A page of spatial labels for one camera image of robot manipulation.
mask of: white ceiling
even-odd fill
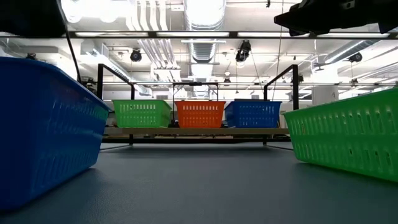
[[[227,8],[224,19],[224,30],[258,30],[258,31],[274,31],[279,32],[281,27],[274,24],[274,16],[282,12],[281,0],[271,1],[271,8],[266,8],[266,1],[255,2],[256,0],[227,0]],[[284,3],[284,11],[288,11],[289,7],[301,0],[288,0]],[[118,4],[124,4],[123,0],[118,1]],[[182,5],[181,0],[168,0],[168,7],[177,7]],[[112,23],[104,23],[99,19],[98,12],[93,9],[92,11],[85,11],[82,20],[76,24],[69,24],[71,30],[85,30],[85,31],[97,31],[97,30],[120,30],[125,31],[127,27],[125,25],[125,18],[123,17],[123,7],[119,10],[120,17]],[[171,30],[184,30],[184,17],[183,11],[172,11],[167,9],[167,23]],[[377,30],[376,25],[368,25],[364,27],[357,27],[346,30],[334,30],[344,32],[374,32]],[[83,40],[73,39],[73,47],[76,54],[80,53],[80,44]],[[262,80],[268,80],[274,77],[277,73],[280,73],[291,64],[299,64],[311,55],[315,55],[315,43],[317,54],[328,54],[341,46],[347,44],[350,40],[261,40],[253,39],[250,40],[252,46],[253,55],[250,56],[246,62],[244,68],[237,69],[234,62],[234,55],[237,47],[239,47],[242,40],[226,40],[225,44],[219,44],[216,54],[216,62],[220,63],[215,65],[213,73],[215,76],[224,77],[224,72],[231,72],[231,76],[235,77],[236,72],[238,73],[239,82],[254,82],[258,75]],[[109,56],[117,61],[125,70],[131,72],[136,80],[146,81],[149,80],[150,61],[143,54],[143,58],[140,62],[131,62],[129,59],[132,48],[139,47],[136,39],[95,39],[96,45],[104,43],[111,50]],[[64,52],[69,53],[67,41],[65,39],[53,39],[53,40],[27,40],[27,39],[10,39],[6,44],[9,50],[17,52],[21,46],[56,46],[62,49]],[[368,49],[363,50],[361,53],[364,56],[363,62],[359,64],[351,65],[348,62],[338,62],[335,66],[338,69],[339,76],[344,80],[349,80],[350,77],[356,75],[371,72],[392,62],[395,62],[398,58],[398,50],[392,51],[377,59],[368,60],[383,52],[393,49],[398,45],[397,41],[394,40],[383,40],[380,43],[372,46]],[[181,76],[187,76],[189,72],[189,62],[187,45],[182,44],[181,40],[172,39],[172,46],[174,50],[177,63],[181,66]],[[279,66],[274,62],[277,61],[278,54],[281,54]],[[79,58],[83,64],[83,74],[89,75],[96,78],[96,63],[86,62],[84,58]],[[302,70],[300,73],[304,74],[305,77],[309,78],[310,69]],[[389,72],[388,74],[380,74],[383,76],[395,76],[396,72]],[[378,79],[369,80],[370,82],[376,82]]]

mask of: ceiling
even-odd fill
[[[118,12],[119,17],[112,23],[102,22],[100,19],[101,13],[104,9],[100,8],[100,4],[93,4],[92,10],[81,9],[83,17],[74,24],[69,24],[70,30],[77,31],[99,31],[99,30],[119,30],[127,31],[125,14],[128,7],[127,1],[118,0],[113,1],[114,8],[108,8],[108,11],[114,10]],[[256,0],[227,0],[227,8],[224,18],[223,30],[227,31],[272,31],[280,32],[287,30],[274,24],[274,16],[283,11],[288,11],[290,6],[301,2],[300,0],[271,1],[271,7],[266,8],[266,1]],[[167,25],[170,30],[185,30],[183,1],[181,0],[167,0]],[[377,26],[371,24],[364,27],[356,27],[345,30],[332,30],[331,32],[377,32]],[[73,39],[73,48],[75,52],[80,52],[80,45],[83,39]],[[113,59],[120,67],[129,72],[135,80],[149,81],[151,62],[144,52],[142,52],[142,60],[140,62],[132,62],[130,54],[133,48],[139,48],[140,45],[137,39],[93,39],[95,45],[104,44],[109,48],[109,57]],[[214,80],[222,82],[225,77],[225,72],[230,72],[231,81],[236,82],[257,82],[258,78],[266,82],[272,79],[278,73],[285,70],[291,64],[306,63],[307,66],[300,66],[300,71],[304,76],[305,82],[312,81],[312,70],[310,63],[305,62],[314,55],[326,55],[343,45],[350,42],[350,40],[334,40],[334,39],[252,39],[250,40],[252,46],[252,54],[245,61],[243,68],[236,68],[234,57],[236,49],[240,46],[241,39],[226,39],[225,44],[218,44],[215,56],[215,62],[218,63],[213,67]],[[181,39],[172,39],[172,48],[177,59],[177,63],[181,68],[181,77],[187,77],[190,74],[190,57],[187,44],[182,44]],[[24,53],[21,49],[24,47],[57,47],[65,53],[67,58],[70,54],[66,39],[52,39],[52,40],[29,40],[29,39],[7,39],[1,38],[0,45],[4,47],[4,51],[18,56]],[[398,42],[395,40],[382,40],[376,45],[361,51],[363,61],[359,63],[350,64],[349,62],[338,62],[333,66],[325,67],[325,76],[329,71],[337,70],[339,82],[348,82],[353,77],[375,71],[383,66],[397,62]],[[88,60],[87,55],[78,55],[80,69],[83,75],[91,76],[96,79],[97,63],[93,60]],[[38,54],[41,60],[54,60],[54,53]],[[391,70],[388,73],[380,73],[375,77],[370,78],[364,82],[378,82],[386,79],[385,77],[393,78],[398,75],[397,70]],[[123,90],[123,87],[113,86],[111,89]]]

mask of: wooden plank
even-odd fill
[[[287,128],[105,128],[105,134],[288,134]]]

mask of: table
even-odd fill
[[[1,213],[18,223],[397,223],[398,184],[297,161],[261,143],[135,145]]]

